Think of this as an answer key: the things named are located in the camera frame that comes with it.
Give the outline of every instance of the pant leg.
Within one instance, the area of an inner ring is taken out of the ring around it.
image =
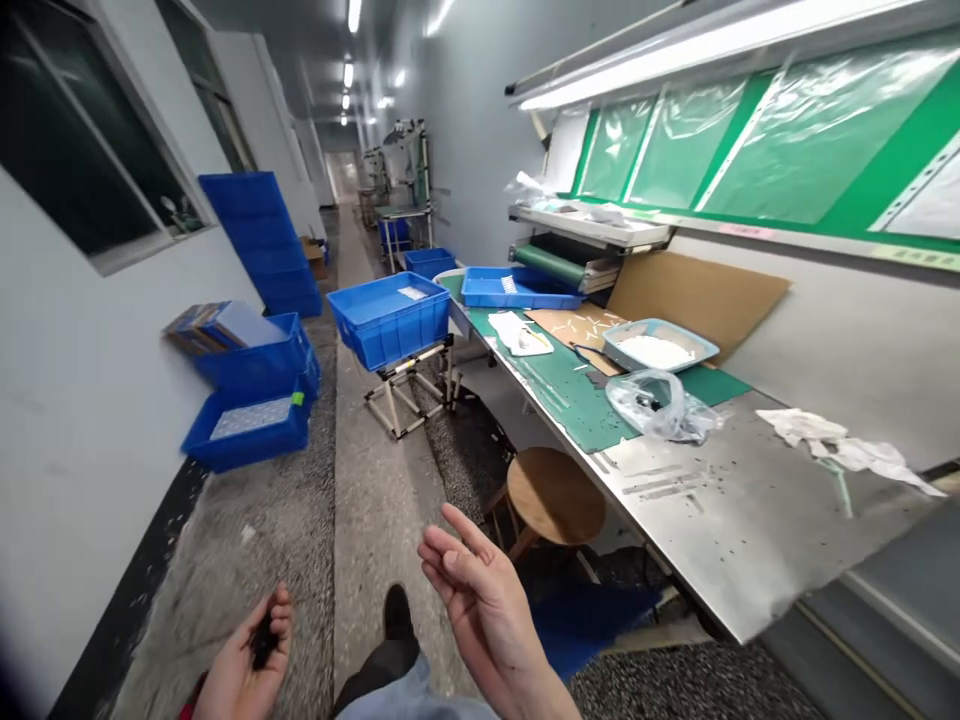
[[[363,667],[347,678],[333,704],[331,717],[359,697],[399,680],[413,668],[420,655],[420,643],[413,635],[397,640],[384,640],[363,663]]]

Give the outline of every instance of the hand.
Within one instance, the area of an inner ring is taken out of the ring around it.
[[[504,718],[578,718],[547,662],[513,563],[453,505],[441,513],[463,542],[431,525],[417,554],[480,692]]]
[[[270,608],[270,632],[277,648],[261,670],[253,669],[250,641]],[[234,630],[220,649],[203,685],[194,717],[197,720],[265,720],[273,709],[290,659],[293,605],[285,583],[264,598]]]

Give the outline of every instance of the wooden stool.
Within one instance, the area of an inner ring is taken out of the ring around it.
[[[584,545],[600,534],[606,502],[590,478],[566,453],[553,448],[528,448],[517,454],[507,469],[507,482],[484,511],[493,518],[497,540],[503,536],[494,513],[505,502],[517,540],[509,550],[516,562],[539,538],[557,545]],[[526,523],[521,531],[517,514]]]

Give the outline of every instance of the ceiling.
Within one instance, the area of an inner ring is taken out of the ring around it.
[[[344,58],[354,59],[352,115],[369,97],[370,76],[390,57],[399,0],[363,0],[360,29],[347,29],[348,0],[193,0],[215,30],[262,33],[297,118],[337,122],[343,95]]]

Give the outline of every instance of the window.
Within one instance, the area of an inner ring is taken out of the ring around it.
[[[45,0],[0,10],[0,165],[109,274],[203,223],[98,31]]]
[[[234,172],[256,170],[203,28],[176,0],[157,0],[163,21]]]

